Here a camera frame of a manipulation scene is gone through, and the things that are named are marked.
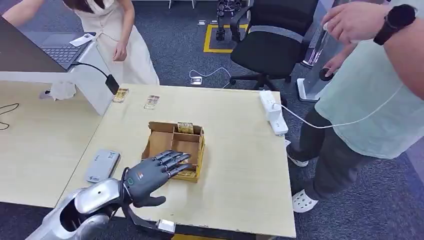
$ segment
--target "laptop keyboard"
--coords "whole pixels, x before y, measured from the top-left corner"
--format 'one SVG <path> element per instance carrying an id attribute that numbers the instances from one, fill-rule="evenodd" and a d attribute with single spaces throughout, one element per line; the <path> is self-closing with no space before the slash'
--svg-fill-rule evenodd
<path id="1" fill-rule="evenodd" d="M 72 61 L 75 55 L 77 55 L 80 48 L 81 46 L 75 47 L 72 45 L 67 45 L 57 48 L 42 48 L 42 50 L 57 63 L 64 64 Z"/>

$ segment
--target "gray pants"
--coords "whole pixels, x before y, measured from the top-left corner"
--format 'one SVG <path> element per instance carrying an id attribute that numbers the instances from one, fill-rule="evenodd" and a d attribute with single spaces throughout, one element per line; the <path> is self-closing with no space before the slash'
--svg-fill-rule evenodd
<path id="1" fill-rule="evenodd" d="M 313 108 L 305 120 L 317 127 L 332 125 Z M 313 200 L 325 200 L 350 187 L 363 166 L 376 158 L 350 149 L 333 128 L 317 129 L 303 124 L 299 142 L 292 142 L 287 154 L 304 162 L 318 157 L 315 178 L 307 183 L 305 192 Z"/>

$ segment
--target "floor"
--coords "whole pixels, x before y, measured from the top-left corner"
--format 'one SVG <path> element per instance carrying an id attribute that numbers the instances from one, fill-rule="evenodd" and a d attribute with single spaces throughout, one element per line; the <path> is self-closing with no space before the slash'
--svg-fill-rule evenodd
<path id="1" fill-rule="evenodd" d="M 0 13 L 18 0 L 1 0 Z M 248 73 L 232 63 L 228 54 L 203 53 L 205 25 L 198 20 L 213 20 L 216 4 L 174 2 L 168 10 L 167 2 L 138 1 L 135 25 L 149 47 L 153 65 L 163 85 L 190 86 L 188 73 L 195 69 L 211 73 L 219 67 L 227 68 L 232 75 Z M 78 18 L 66 9 L 61 1 L 47 0 L 34 20 L 22 31 L 70 32 L 81 30 Z M 306 76 L 308 70 L 297 66 L 293 79 Z M 228 81 L 225 72 L 208 77 L 202 87 L 221 88 Z M 298 101 L 293 83 L 275 81 L 287 98 L 289 107 L 300 116 L 313 106 Z M 254 82 L 239 81 L 233 88 L 249 89 Z M 288 139 L 299 137 L 301 122 L 286 117 Z M 350 189 L 333 199 L 320 202 L 315 209 L 295 214 L 298 240 L 424 240 L 424 140 L 414 149 L 395 160 L 378 160 L 359 174 Z M 289 162 L 292 191 L 314 175 L 314 162 L 299 169 Z M 0 240 L 20 240 L 28 236 L 48 213 L 49 209 L 0 203 Z M 227 239 L 252 239 L 250 234 L 213 231 L 193 227 L 180 227 L 180 232 L 197 232 L 202 235 Z M 134 231 L 124 219 L 114 219 L 109 228 L 97 239 L 150 239 Z"/>

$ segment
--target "cardboard box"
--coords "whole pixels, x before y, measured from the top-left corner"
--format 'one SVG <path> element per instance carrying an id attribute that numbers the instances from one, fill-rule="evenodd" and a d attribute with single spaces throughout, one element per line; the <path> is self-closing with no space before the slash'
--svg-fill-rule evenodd
<path id="1" fill-rule="evenodd" d="M 178 125 L 176 123 L 149 122 L 148 128 L 151 130 L 151 133 L 141 158 L 153 157 L 166 150 L 191 154 L 188 163 L 192 167 L 180 172 L 173 179 L 196 183 L 201 174 L 203 152 L 205 150 L 203 128 L 194 125 L 194 134 L 178 132 Z"/>

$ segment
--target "chair backrest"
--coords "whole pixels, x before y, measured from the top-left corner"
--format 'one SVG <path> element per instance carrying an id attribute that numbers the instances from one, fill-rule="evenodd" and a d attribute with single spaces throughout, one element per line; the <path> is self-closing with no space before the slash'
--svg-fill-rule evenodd
<path id="1" fill-rule="evenodd" d="M 274 26 L 305 36 L 319 0 L 254 0 L 251 26 Z"/>

